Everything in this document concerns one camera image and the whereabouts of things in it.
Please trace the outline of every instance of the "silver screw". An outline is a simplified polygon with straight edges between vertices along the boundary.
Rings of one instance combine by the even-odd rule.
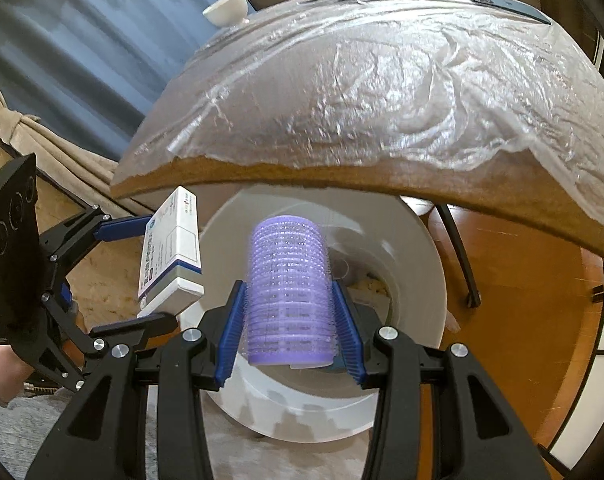
[[[387,341],[393,341],[397,337],[397,330],[392,326],[383,326],[378,330],[378,333],[382,339],[386,339]]]
[[[194,341],[197,341],[201,337],[202,337],[202,332],[200,332],[200,330],[198,330],[197,328],[189,328],[188,330],[185,330],[184,332],[182,332],[182,339],[184,339],[185,341],[189,341],[191,343],[193,343]]]
[[[128,346],[119,344],[115,345],[111,350],[111,355],[116,359],[125,357],[128,354]]]
[[[451,353],[455,357],[466,357],[468,355],[468,348],[462,343],[453,343],[451,345]]]

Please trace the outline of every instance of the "person's skin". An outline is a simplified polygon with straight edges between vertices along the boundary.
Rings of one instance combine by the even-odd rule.
[[[78,313],[76,325],[86,332],[84,317]],[[77,366],[84,364],[84,356],[70,341],[62,345],[62,349]],[[24,381],[33,373],[33,368],[22,361],[10,345],[0,345],[0,399],[9,402],[24,388]]]

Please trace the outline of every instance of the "gray fabric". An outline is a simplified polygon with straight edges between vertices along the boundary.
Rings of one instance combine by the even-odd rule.
[[[217,28],[216,0],[1,0],[0,88],[13,110],[118,160],[168,81]]]
[[[22,480],[35,453],[71,394],[18,398],[0,407],[0,460]],[[146,477],[157,480],[157,388],[149,391],[146,416]],[[367,433],[325,444],[292,444],[261,436],[230,421],[202,394],[208,452],[216,480],[354,480],[362,476]],[[77,457],[81,466],[82,457]]]

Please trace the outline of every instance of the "wrinkled plastic film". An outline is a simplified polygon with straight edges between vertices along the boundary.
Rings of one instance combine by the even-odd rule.
[[[604,225],[604,81],[559,25],[469,0],[293,0],[193,57],[114,184],[200,155],[468,171],[523,150]]]

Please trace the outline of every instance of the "floor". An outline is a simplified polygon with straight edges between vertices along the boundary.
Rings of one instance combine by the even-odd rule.
[[[547,444],[568,412],[591,354],[602,310],[591,303],[591,289],[602,282],[602,260],[513,222],[461,208],[451,211],[482,305],[474,310],[464,305],[464,278],[433,211],[423,221],[442,258],[448,309],[461,327],[457,333],[445,331],[442,348],[453,342],[469,346],[528,432]],[[430,418],[428,410],[426,399],[423,413]],[[426,437],[430,429],[425,426]],[[430,464],[422,460],[420,478],[430,477]]]

